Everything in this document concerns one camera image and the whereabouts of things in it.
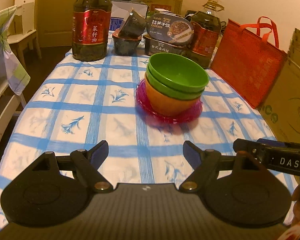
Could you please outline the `person's right hand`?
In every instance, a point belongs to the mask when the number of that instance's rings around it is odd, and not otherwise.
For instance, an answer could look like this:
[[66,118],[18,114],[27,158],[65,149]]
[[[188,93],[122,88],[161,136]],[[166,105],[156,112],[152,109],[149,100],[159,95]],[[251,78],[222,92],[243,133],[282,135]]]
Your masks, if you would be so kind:
[[294,226],[300,222],[300,185],[296,187],[292,194],[292,201],[295,202],[293,206],[293,220],[290,226]]

